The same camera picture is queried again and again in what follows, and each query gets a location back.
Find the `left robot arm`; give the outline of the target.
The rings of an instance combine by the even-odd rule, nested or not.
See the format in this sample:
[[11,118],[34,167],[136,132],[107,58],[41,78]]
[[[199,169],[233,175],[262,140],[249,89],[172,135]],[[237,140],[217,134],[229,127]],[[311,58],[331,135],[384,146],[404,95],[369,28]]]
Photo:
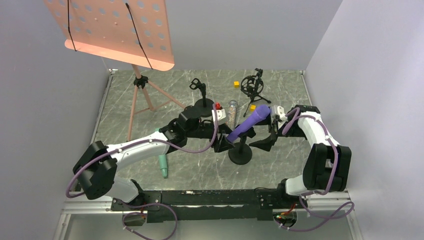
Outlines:
[[175,151],[199,154],[210,148],[216,153],[231,149],[233,142],[226,136],[232,130],[226,124],[225,110],[212,106],[211,119],[202,120],[200,109],[188,106],[168,125],[148,136],[119,144],[91,143],[73,167],[74,176],[65,195],[74,198],[71,187],[78,183],[81,193],[89,200],[109,196],[129,203],[141,198],[143,191],[135,180],[119,178],[116,175],[119,170]]

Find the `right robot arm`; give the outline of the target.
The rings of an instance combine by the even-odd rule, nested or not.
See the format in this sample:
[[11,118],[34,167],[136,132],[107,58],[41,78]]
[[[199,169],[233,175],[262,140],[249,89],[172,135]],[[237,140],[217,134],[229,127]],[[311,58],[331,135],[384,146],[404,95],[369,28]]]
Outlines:
[[316,106],[298,104],[288,112],[281,106],[260,106],[244,123],[268,126],[267,138],[250,143],[267,152],[279,137],[307,140],[310,152],[301,174],[283,181],[287,195],[326,195],[346,189],[352,151],[334,139]]

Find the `aluminium table frame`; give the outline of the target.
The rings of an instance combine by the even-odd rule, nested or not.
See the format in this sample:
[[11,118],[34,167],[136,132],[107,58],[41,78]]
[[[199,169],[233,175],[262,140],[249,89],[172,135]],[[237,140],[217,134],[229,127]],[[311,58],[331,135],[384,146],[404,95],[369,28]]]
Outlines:
[[[91,143],[93,143],[96,138],[107,96],[112,81],[116,75],[116,72],[118,71],[118,69],[113,68],[109,70],[108,80],[106,82],[106,87],[101,98],[95,126],[90,139]],[[72,216],[110,214],[111,211],[108,209],[108,206],[111,204],[111,201],[112,198],[108,196],[102,196],[97,200],[88,200],[85,196],[78,196],[76,198],[66,199],[64,202],[64,207],[61,210],[61,215],[58,220],[53,239],[64,240],[66,238],[66,232],[70,226],[70,220]]]

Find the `black shock mount tripod stand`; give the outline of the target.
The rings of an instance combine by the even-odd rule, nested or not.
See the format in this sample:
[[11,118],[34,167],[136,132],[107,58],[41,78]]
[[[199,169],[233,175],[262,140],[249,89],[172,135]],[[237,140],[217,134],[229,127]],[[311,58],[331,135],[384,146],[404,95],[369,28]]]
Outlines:
[[254,70],[257,71],[256,75],[248,75],[244,77],[241,81],[240,90],[249,98],[249,103],[246,107],[243,117],[247,115],[247,112],[250,109],[251,105],[257,101],[264,100],[268,104],[272,103],[270,100],[260,95],[260,93],[264,89],[264,82],[262,80],[264,70],[261,68],[255,68]]

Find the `black round-base clamp stand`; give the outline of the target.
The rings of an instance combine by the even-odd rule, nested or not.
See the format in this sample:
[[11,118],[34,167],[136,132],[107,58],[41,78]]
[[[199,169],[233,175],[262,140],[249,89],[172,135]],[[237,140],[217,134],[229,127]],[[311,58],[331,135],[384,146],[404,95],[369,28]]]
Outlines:
[[256,132],[253,127],[238,135],[239,142],[236,142],[234,147],[228,150],[228,157],[234,164],[242,166],[251,161],[253,153],[246,140],[255,135]]

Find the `purple microphone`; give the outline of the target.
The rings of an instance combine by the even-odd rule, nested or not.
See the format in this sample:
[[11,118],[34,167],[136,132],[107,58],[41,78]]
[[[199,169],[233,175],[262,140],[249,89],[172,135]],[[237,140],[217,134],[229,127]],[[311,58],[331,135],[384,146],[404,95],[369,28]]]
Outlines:
[[237,126],[227,137],[226,139],[232,143],[234,142],[240,134],[247,132],[255,124],[265,120],[271,113],[270,108],[267,105],[260,105],[257,107],[252,114],[243,121],[239,126]]

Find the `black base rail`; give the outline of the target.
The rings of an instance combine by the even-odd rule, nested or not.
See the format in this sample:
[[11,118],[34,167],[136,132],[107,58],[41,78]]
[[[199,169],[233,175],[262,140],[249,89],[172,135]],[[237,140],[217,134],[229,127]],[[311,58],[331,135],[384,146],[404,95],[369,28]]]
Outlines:
[[114,212],[146,214],[148,223],[194,220],[256,219],[271,221],[274,215],[302,207],[299,197],[285,187],[227,190],[146,190],[129,203],[114,197]]

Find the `black round-base clip stand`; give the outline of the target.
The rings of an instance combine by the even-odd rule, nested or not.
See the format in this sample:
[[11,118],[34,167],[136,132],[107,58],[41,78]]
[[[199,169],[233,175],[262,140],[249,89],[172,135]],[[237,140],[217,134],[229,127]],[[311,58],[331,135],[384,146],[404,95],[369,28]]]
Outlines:
[[201,98],[194,103],[194,106],[198,109],[200,116],[203,118],[210,117],[212,115],[214,102],[206,97],[206,84],[202,83],[198,78],[194,78],[190,85],[191,90],[199,90]]

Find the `mint green microphone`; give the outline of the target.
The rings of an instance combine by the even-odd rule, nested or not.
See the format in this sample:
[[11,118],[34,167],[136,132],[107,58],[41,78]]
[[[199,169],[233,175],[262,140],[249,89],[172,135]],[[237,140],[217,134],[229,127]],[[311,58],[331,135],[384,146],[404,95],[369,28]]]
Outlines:
[[161,154],[158,156],[159,168],[161,175],[164,179],[168,178],[168,159],[166,154]]

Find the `glitter silver microphone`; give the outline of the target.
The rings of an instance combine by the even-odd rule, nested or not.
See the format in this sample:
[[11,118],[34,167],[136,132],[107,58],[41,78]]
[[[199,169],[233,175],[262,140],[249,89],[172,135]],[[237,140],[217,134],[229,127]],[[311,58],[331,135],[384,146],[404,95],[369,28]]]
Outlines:
[[238,102],[236,100],[230,100],[228,103],[227,125],[232,130],[235,128],[235,124],[236,124],[237,109],[238,109]]

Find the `pink perforated music stand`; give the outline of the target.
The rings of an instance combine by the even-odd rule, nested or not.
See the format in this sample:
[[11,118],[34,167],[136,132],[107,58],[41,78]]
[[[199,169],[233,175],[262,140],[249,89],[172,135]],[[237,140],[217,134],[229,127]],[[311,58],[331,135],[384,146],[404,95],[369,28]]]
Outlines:
[[142,78],[139,67],[164,72],[175,66],[164,0],[46,0],[44,4],[70,50],[128,63],[138,79]]

